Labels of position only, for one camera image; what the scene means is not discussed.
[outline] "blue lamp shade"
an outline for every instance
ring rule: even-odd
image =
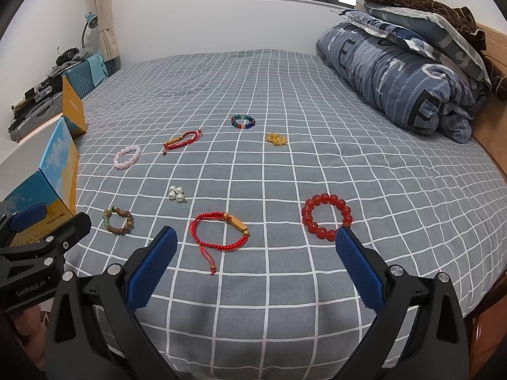
[[[86,18],[86,24],[88,25],[88,27],[90,28],[95,28],[98,26],[98,16],[97,14],[93,14],[91,12],[87,12],[86,15],[85,15],[85,18]]]

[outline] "human hand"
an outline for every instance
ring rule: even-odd
[[[40,370],[46,366],[46,326],[41,323],[41,307],[27,308],[14,319],[14,326],[19,334],[28,336],[29,340],[22,345],[27,356]]]

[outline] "yellow beads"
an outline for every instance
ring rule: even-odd
[[[268,143],[273,143],[275,146],[284,146],[287,144],[287,139],[277,133],[270,133],[266,136]]]

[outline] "yellow box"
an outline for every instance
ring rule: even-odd
[[[36,242],[75,214],[79,155],[68,121],[55,116],[0,162],[0,215],[46,206],[46,218],[18,233],[11,246]]]
[[[83,109],[83,102],[75,93],[74,89],[63,76],[63,99],[62,99],[62,113],[67,123],[68,130],[73,138],[79,137],[86,133],[85,112]]]

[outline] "pink bead bracelet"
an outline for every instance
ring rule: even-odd
[[[130,157],[126,162],[120,162],[120,158],[122,158],[125,154],[131,151],[135,152],[134,155]],[[136,164],[140,155],[141,155],[141,147],[136,145],[125,147],[124,149],[116,153],[113,165],[117,170],[125,170],[126,168],[129,168],[130,166]]]

